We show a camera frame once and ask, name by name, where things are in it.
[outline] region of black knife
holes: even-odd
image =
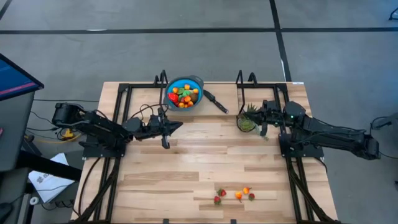
[[[216,97],[213,96],[211,93],[209,93],[209,91],[203,90],[203,94],[206,98],[208,98],[211,102],[213,102],[218,107],[218,109],[228,114],[228,110],[223,105],[221,105],[221,103],[217,102]]]

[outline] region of white paper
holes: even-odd
[[[51,158],[51,160],[69,166],[67,158],[65,157],[64,153],[60,153],[54,156],[53,158]],[[74,180],[54,177],[53,175],[44,174],[42,172],[36,172],[36,171],[32,171],[29,173],[29,180],[32,182],[37,193],[39,193],[40,197],[45,203],[51,201],[59,193],[61,193],[68,185],[74,182]]]

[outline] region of table leg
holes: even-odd
[[[80,169],[67,166],[59,162],[54,162],[50,159],[45,159],[25,151],[21,151],[19,153],[17,167],[28,167],[38,172],[51,174],[77,182],[80,181],[81,176]]]

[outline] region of wooden tabletop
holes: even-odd
[[[118,85],[106,82],[103,86],[98,109],[109,118],[113,117]],[[290,100],[300,103],[311,116],[304,85],[287,83],[287,87]],[[192,111],[190,116],[167,112],[170,120],[184,122],[170,137],[170,149],[162,148],[160,138],[128,145],[121,161],[112,223],[161,223],[164,218],[170,223],[229,223],[231,219],[238,223],[295,223],[285,159],[277,140],[279,129],[269,126],[268,140],[255,131],[242,133],[236,127],[241,90],[233,83],[206,83],[205,89],[210,88],[229,114],[220,113],[204,98],[197,106],[199,112]],[[274,99],[271,89],[245,89],[245,95],[246,104],[258,107],[263,100]],[[133,89],[129,114],[143,103],[159,103],[159,89]],[[149,114],[150,110],[144,113],[145,120]],[[75,209],[81,185],[94,161],[85,162]],[[103,161],[97,163],[88,179],[82,209],[98,192]],[[337,219],[325,168],[313,158],[303,158],[303,163],[310,193],[326,214]],[[243,187],[252,187],[254,201],[245,195],[242,202],[234,198],[235,191]],[[217,206],[213,198],[220,188],[227,195]],[[101,218],[105,217],[108,196],[104,198]],[[301,193],[299,198],[306,218]]]

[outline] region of red strawberry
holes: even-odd
[[[224,197],[226,195],[226,191],[224,189],[219,189],[217,190],[217,195]]]
[[[214,204],[215,205],[220,205],[221,204],[221,198],[219,196],[214,197]]]
[[[253,193],[249,194],[249,200],[254,200],[255,196]]]

